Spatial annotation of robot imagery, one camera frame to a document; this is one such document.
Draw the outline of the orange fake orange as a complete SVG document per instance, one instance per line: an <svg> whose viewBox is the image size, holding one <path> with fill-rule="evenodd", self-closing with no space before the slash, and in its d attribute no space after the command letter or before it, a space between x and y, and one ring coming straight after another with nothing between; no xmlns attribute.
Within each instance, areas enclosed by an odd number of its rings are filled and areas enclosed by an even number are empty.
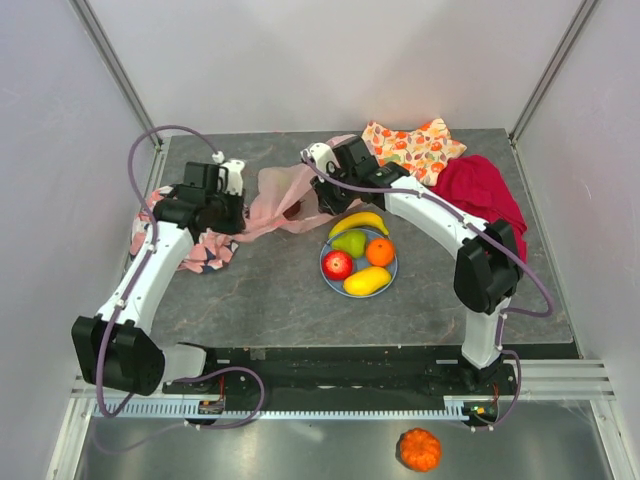
<svg viewBox="0 0 640 480"><path fill-rule="evenodd" d="M368 243L365 256L372 266L386 267L395 258L394 244L388 238L375 238Z"/></svg>

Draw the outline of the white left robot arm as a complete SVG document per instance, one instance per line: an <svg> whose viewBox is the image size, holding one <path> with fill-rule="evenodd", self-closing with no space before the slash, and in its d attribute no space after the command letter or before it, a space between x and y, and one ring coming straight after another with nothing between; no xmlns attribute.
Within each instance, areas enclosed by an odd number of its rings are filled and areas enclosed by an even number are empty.
<svg viewBox="0 0 640 480"><path fill-rule="evenodd" d="M155 202L154 224L115 292L92 317L80 316L71 336L84 380L148 396L183 378L198 393L219 382L219 369L193 345L165 349L150 338L161 299L179 265L202 234L237 235L245 228L245 164L190 162L182 183Z"/></svg>

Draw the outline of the red fake apple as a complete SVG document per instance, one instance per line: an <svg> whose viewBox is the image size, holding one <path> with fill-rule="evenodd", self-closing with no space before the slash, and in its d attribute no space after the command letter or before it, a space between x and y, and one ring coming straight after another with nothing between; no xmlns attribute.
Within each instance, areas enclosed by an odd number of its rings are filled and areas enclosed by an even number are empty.
<svg viewBox="0 0 640 480"><path fill-rule="evenodd" d="M341 250L331 250L322 259L321 270L330 281L343 281L354 270L352 257Z"/></svg>

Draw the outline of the pink translucent plastic bag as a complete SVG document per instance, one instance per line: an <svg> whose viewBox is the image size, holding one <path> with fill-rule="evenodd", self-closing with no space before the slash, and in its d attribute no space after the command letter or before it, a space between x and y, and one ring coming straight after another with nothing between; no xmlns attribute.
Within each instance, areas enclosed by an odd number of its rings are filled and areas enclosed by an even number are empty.
<svg viewBox="0 0 640 480"><path fill-rule="evenodd" d="M281 229L301 234L334 220L320 213L318 201L310 181L315 173L305 164L273 166L261 169L257 175L257 195L248 207L245 230L234 236L238 243L248 243ZM283 211L301 200L300 213L286 220Z"/></svg>

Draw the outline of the yellow fake banana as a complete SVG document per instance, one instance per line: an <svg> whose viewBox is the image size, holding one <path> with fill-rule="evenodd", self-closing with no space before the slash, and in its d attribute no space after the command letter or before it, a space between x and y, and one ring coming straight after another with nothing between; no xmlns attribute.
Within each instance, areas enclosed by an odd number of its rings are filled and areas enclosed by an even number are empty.
<svg viewBox="0 0 640 480"><path fill-rule="evenodd" d="M362 211L339 220L330 230L328 238L331 239L346 230L358 227L373 227L385 236L390 234L383 218L379 214L371 211Z"/></svg>

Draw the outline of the dark purple fake fruit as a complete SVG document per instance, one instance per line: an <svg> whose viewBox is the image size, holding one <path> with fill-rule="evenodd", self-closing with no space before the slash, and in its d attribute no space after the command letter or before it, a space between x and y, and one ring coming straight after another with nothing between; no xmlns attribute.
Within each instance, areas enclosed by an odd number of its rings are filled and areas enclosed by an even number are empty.
<svg viewBox="0 0 640 480"><path fill-rule="evenodd" d="M292 204L289 208L283 211L282 215L286 220L294 219L301 211L302 201L298 200Z"/></svg>

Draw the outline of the green fake pear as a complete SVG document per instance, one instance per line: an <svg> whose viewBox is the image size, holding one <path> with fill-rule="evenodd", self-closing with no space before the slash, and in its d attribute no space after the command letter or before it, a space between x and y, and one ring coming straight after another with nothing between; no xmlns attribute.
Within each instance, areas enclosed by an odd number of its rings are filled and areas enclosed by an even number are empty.
<svg viewBox="0 0 640 480"><path fill-rule="evenodd" d="M358 229L347 230L337 235L331 242L334 250L342 251L354 259L359 259L365 255L368 242L367 234Z"/></svg>

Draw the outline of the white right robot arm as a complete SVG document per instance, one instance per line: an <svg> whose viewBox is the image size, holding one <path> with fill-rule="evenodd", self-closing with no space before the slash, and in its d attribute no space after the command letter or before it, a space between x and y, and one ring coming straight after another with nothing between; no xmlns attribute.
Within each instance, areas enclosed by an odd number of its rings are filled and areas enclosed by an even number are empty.
<svg viewBox="0 0 640 480"><path fill-rule="evenodd" d="M420 229L454 258L453 288L466 308L461 353L467 362L457 377L465 391L483 392L494 381L491 364L501 352L501 313L523 274L510 224L464 212L394 162L380 165L358 137L335 146L314 143L302 150L301 160L315 174L311 186L320 212L337 216L357 200L375 205Z"/></svg>

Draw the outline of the yellow fake mango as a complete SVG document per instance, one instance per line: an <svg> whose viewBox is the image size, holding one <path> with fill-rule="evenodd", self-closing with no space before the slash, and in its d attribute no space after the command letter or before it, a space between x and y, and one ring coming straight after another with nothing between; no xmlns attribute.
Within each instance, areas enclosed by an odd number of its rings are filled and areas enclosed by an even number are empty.
<svg viewBox="0 0 640 480"><path fill-rule="evenodd" d="M345 292L352 296L369 296L388 285L391 273L383 267L370 266L347 277L343 282Z"/></svg>

